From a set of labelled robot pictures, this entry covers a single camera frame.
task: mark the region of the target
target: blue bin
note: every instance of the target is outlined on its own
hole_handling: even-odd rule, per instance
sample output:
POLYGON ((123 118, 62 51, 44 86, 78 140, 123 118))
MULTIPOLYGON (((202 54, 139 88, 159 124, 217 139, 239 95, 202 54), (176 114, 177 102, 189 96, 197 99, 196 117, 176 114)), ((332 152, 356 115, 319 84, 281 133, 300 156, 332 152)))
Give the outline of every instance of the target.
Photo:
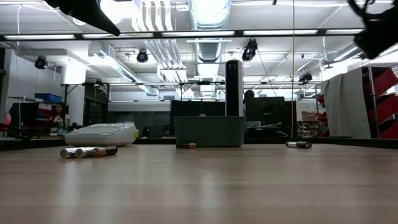
POLYGON ((62 103, 62 97, 51 93, 35 93, 35 98, 43 99, 50 103, 62 103))

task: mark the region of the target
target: gray plastic bin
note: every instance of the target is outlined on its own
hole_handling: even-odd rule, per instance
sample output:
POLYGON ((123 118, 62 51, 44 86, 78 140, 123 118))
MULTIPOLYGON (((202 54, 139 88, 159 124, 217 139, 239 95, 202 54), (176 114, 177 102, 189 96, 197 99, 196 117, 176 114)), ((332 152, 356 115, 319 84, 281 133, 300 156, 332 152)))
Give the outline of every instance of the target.
POLYGON ((241 147, 245 127, 245 117, 174 117, 177 142, 196 143, 197 147, 241 147))

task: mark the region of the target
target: wooden table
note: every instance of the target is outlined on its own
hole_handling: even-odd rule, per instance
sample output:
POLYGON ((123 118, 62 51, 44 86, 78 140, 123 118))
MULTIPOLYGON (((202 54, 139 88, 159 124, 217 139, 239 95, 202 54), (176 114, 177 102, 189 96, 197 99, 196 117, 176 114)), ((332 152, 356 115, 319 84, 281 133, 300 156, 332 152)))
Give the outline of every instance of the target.
POLYGON ((316 144, 0 152, 0 223, 398 223, 398 151, 316 144))

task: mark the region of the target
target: desk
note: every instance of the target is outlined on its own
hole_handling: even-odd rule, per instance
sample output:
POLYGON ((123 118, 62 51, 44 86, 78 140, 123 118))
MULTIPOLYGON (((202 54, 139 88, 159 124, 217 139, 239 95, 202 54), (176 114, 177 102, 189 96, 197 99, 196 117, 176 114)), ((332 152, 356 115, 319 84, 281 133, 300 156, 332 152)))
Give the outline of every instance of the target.
POLYGON ((0 152, 1 223, 398 223, 398 151, 62 147, 0 152))

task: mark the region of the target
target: person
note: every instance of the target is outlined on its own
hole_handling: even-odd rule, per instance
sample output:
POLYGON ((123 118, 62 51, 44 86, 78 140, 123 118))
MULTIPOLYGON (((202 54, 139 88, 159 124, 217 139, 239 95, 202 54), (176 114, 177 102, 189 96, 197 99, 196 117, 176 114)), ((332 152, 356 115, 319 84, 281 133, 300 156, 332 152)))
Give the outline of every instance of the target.
MULTIPOLYGON (((246 101, 254 99, 255 95, 252 90, 248 90, 244 93, 243 100, 243 114, 246 116, 246 101)), ((261 127, 261 121, 246 121, 246 130, 249 128, 258 128, 261 127)))
POLYGON ((71 125, 69 115, 65 114, 65 107, 61 103, 57 103, 55 105, 55 111, 53 116, 50 118, 50 122, 52 123, 51 132, 57 132, 58 135, 65 135, 67 133, 67 129, 64 128, 65 123, 63 122, 63 118, 66 119, 66 125, 69 127, 71 125))

